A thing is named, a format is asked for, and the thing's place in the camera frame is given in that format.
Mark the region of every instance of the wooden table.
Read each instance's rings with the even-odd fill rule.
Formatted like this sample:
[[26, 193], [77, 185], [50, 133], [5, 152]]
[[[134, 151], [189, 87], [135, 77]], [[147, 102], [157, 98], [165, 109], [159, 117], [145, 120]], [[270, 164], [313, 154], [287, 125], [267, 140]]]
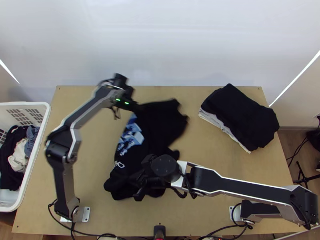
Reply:
[[[213, 168], [225, 177], [275, 186], [292, 184], [277, 134], [265, 148], [248, 154], [219, 128], [198, 117], [203, 100], [219, 87], [135, 88], [134, 100], [139, 103], [175, 97], [182, 105], [180, 112], [190, 117], [185, 133], [171, 146], [171, 149], [180, 150], [180, 160]], [[88, 100], [93, 89], [91, 86], [58, 86], [44, 138], [66, 115]], [[239, 89], [266, 106], [261, 87]], [[116, 145], [130, 114], [122, 110], [121, 120], [115, 121], [113, 113], [103, 109], [81, 129], [83, 142], [74, 165], [75, 193], [83, 206], [91, 207], [91, 213], [89, 222], [77, 223], [76, 229], [94, 234], [109, 232], [118, 236], [152, 236], [153, 226], [163, 224], [168, 236], [202, 236], [231, 225], [228, 207], [241, 199], [229, 196], [195, 200], [188, 196], [180, 199], [172, 190], [166, 190], [162, 197], [146, 196], [142, 202], [135, 202], [132, 198], [121, 201], [112, 199], [111, 194], [104, 190], [103, 183], [114, 166]], [[48, 213], [47, 205], [55, 198], [52, 169], [44, 152], [39, 151], [12, 231], [69, 235], [70, 231], [54, 222]], [[303, 230], [283, 219], [264, 219], [253, 230], [247, 230], [246, 234]], [[221, 234], [233, 235], [241, 231], [241, 228], [229, 228]]]

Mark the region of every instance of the folded clothes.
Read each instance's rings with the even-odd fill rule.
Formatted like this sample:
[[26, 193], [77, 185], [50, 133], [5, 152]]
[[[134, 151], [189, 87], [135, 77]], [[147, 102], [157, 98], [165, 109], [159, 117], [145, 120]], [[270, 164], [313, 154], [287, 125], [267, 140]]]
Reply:
[[26, 138], [23, 138], [22, 140], [17, 142], [14, 153], [8, 157], [8, 162], [15, 172], [25, 173], [26, 171], [29, 159], [26, 158], [26, 155], [24, 153], [24, 146], [27, 142], [28, 140]]
[[208, 113], [208, 112], [204, 111], [202, 108], [200, 108], [199, 117], [202, 118], [203, 120], [206, 120], [207, 122], [213, 124], [214, 126], [220, 128], [223, 132], [228, 134], [229, 137], [232, 138], [232, 140], [237, 142], [240, 145], [240, 147], [242, 147], [247, 153], [251, 153], [251, 151], [249, 151], [245, 146], [242, 145], [241, 142], [239, 142], [237, 140], [237, 138], [231, 132], [230, 128], [226, 127], [223, 124], [223, 122], [217, 118], [217, 116], [215, 114]]
[[201, 109], [216, 115], [248, 151], [265, 147], [279, 129], [271, 108], [259, 105], [231, 84], [210, 94]]
[[38, 132], [39, 132], [40, 127], [34, 127], [34, 126], [29, 126], [27, 129], [27, 139], [28, 142], [24, 146], [24, 153], [27, 155], [28, 158], [30, 158], [34, 142], [36, 141]]
[[[104, 183], [104, 189], [111, 192], [113, 199], [129, 198], [137, 193], [139, 187], [131, 184], [129, 177], [142, 170], [141, 161], [147, 155], [169, 154], [175, 160], [179, 158], [179, 151], [168, 148], [188, 123], [188, 117], [178, 111], [179, 105], [175, 99], [151, 102], [141, 105], [141, 110], [132, 114], [116, 148], [115, 167]], [[159, 197], [164, 191], [150, 189], [147, 194]]]

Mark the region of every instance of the black cable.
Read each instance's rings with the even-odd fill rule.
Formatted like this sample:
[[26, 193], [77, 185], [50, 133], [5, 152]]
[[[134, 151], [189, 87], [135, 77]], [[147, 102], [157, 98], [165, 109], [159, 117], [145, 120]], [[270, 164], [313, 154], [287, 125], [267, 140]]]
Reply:
[[[317, 116], [317, 119], [319, 120], [319, 124], [318, 124], [318, 127], [317, 127], [316, 130], [318, 130], [319, 127], [320, 127], [320, 116]], [[286, 159], [286, 160], [291, 159], [290, 163], [288, 164], [288, 167], [290, 167], [290, 165], [291, 165], [291, 163], [292, 163], [292, 161], [293, 161], [293, 158], [300, 152], [302, 146], [303, 146], [306, 142], [308, 142], [308, 141], [309, 141], [309, 140], [307, 139], [307, 137], [305, 137], [305, 138], [302, 140], [302, 142], [300, 143], [300, 145], [299, 145], [299, 146], [296, 148], [296, 150], [294, 151], [294, 154], [293, 154], [291, 157], [289, 157], [289, 158]]]
[[294, 154], [293, 154], [293, 156], [291, 157], [291, 161], [290, 161], [290, 163], [288, 164], [288, 167], [290, 167], [290, 165], [292, 164], [292, 161], [293, 161], [293, 159], [294, 159], [294, 157], [300, 152], [300, 150], [302, 149], [302, 147], [303, 147], [303, 145], [306, 143], [306, 142], [308, 142], [309, 140], [306, 140], [305, 142], [302, 142], [301, 144], [300, 144], [300, 148], [299, 148], [299, 150], [298, 150], [298, 148], [294, 151]]
[[52, 217], [58, 224], [60, 224], [62, 227], [66, 228], [66, 229], [68, 229], [68, 230], [70, 230], [70, 231], [72, 231], [72, 232], [76, 232], [76, 233], [79, 233], [79, 234], [82, 234], [82, 235], [85, 235], [85, 236], [98, 237], [98, 239], [99, 239], [100, 237], [110, 237], [110, 238], [118, 238], [118, 239], [120, 239], [120, 240], [126, 240], [125, 238], [117, 237], [116, 235], [111, 234], [111, 233], [104, 233], [104, 234], [98, 235], [98, 234], [90, 234], [90, 233], [85, 233], [85, 232], [80, 232], [80, 231], [74, 230], [74, 229], [73, 229], [74, 226], [73, 226], [73, 228], [72, 228], [72, 225], [71, 225], [71, 228], [69, 228], [68, 226], [66, 226], [66, 225], [62, 224], [61, 222], [59, 222], [59, 221], [53, 216], [50, 207], [52, 207], [55, 202], [56, 202], [56, 200], [54, 200], [52, 203], [50, 203], [50, 204], [48, 205], [48, 211], [49, 211], [51, 217]]
[[73, 222], [72, 224], [71, 224], [71, 230], [70, 230], [70, 234], [71, 234], [71, 238], [72, 238], [72, 240], [76, 240], [75, 238], [74, 238], [74, 236], [73, 236], [73, 231], [74, 231], [74, 226], [76, 225], [76, 223], [75, 222]]
[[[209, 237], [211, 237], [211, 238], [217, 238], [217, 239], [221, 239], [221, 240], [235, 240], [235, 239], [238, 239], [239, 237], [241, 237], [242, 234], [247, 230], [247, 228], [253, 229], [253, 227], [252, 227], [251, 225], [249, 225], [248, 223], [245, 223], [245, 224], [237, 224], [236, 221], [234, 220], [234, 217], [233, 217], [234, 210], [235, 210], [236, 207], [239, 206], [240, 204], [241, 204], [241, 203], [236, 204], [236, 205], [233, 207], [232, 211], [231, 211], [231, 219], [232, 219], [232, 221], [234, 222], [235, 225], [230, 225], [230, 226], [225, 226], [225, 227], [223, 227], [223, 228], [219, 228], [219, 229], [217, 229], [217, 230], [215, 230], [215, 231], [207, 234], [206, 236], [200, 237], [199, 240], [202, 240], [202, 239], [204, 239], [204, 238], [209, 238]], [[238, 236], [234, 236], [233, 238], [221, 238], [221, 237], [212, 236], [212, 235], [215, 234], [216, 232], [220, 232], [220, 231], [222, 231], [222, 230], [224, 230], [224, 229], [234, 228], [234, 227], [242, 227], [242, 228], [244, 227], [244, 229], [243, 229], [243, 231], [242, 231]]]
[[233, 217], [234, 210], [235, 210], [236, 207], [239, 206], [239, 205], [241, 205], [241, 202], [237, 203], [237, 204], [233, 207], [233, 209], [232, 209], [232, 211], [231, 211], [231, 219], [232, 219], [233, 223], [234, 223], [235, 225], [237, 225], [238, 227], [244, 227], [245, 224], [241, 224], [241, 225], [240, 225], [240, 224], [237, 224], [236, 221], [234, 220], [234, 217]]
[[181, 192], [179, 192], [176, 188], [172, 188], [172, 190], [174, 190], [174, 192], [178, 195], [179, 198], [186, 198], [186, 196], [188, 195], [187, 192], [184, 192], [183, 194]]
[[304, 222], [305, 224], [303, 225], [306, 229], [310, 230], [311, 229], [311, 225], [310, 225], [310, 221], [308, 221], [307, 216], [305, 215], [304, 211], [301, 210], [301, 206], [298, 206], [293, 200], [291, 200], [291, 203], [293, 206], [296, 207], [296, 209], [301, 213], [301, 215], [304, 218]]
[[209, 234], [206, 235], [206, 236], [200, 237], [199, 240], [202, 240], [202, 239], [204, 239], [204, 238], [217, 238], [217, 239], [221, 239], [221, 240], [235, 240], [235, 239], [238, 239], [239, 237], [242, 236], [242, 234], [247, 230], [248, 225], [249, 225], [249, 224], [246, 223], [243, 231], [242, 231], [238, 236], [236, 236], [235, 238], [222, 238], [222, 237], [212, 236], [213, 234], [215, 234], [215, 233], [217, 233], [217, 232], [220, 232], [220, 231], [222, 231], [222, 230], [224, 230], [224, 229], [238, 227], [237, 225], [230, 225], [230, 226], [225, 226], [225, 227], [223, 227], [223, 228], [220, 228], [220, 229], [218, 229], [218, 230], [215, 230], [214, 232], [211, 232], [211, 233], [209, 233]]
[[191, 184], [190, 184], [187, 176], [185, 174], [183, 174], [182, 172], [180, 172], [180, 175], [183, 177], [183, 179], [184, 179], [184, 181], [185, 181], [185, 183], [187, 185], [187, 189], [188, 189], [188, 191], [190, 193], [190, 196], [192, 197], [192, 199], [195, 199], [197, 197], [197, 194], [194, 193], [194, 191], [192, 190]]

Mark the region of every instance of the laundry basket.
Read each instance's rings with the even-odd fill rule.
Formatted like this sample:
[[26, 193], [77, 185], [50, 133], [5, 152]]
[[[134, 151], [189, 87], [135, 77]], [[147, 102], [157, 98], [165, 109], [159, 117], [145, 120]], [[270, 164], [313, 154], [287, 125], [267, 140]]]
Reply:
[[2, 146], [6, 139], [7, 131], [14, 125], [34, 125], [40, 127], [20, 188], [16, 191], [0, 189], [0, 212], [12, 212], [16, 210], [23, 200], [34, 161], [40, 149], [41, 139], [46, 128], [50, 110], [51, 107], [46, 102], [0, 103], [0, 146]]

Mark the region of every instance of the black arm segment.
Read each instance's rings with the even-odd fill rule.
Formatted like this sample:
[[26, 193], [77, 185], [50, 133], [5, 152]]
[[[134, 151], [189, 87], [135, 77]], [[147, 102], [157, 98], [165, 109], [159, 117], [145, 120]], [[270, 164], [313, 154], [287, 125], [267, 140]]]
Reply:
[[54, 210], [68, 220], [74, 221], [80, 203], [74, 195], [72, 169], [81, 144], [78, 130], [102, 108], [121, 108], [122, 102], [135, 103], [131, 99], [133, 88], [126, 86], [126, 80], [126, 77], [116, 74], [113, 79], [102, 81], [92, 98], [62, 120], [47, 137], [45, 155], [54, 172], [57, 195]]
[[225, 194], [276, 206], [282, 218], [306, 228], [318, 223], [318, 197], [300, 185], [281, 188], [225, 178], [201, 166], [191, 169], [190, 183], [193, 190], [207, 196]]

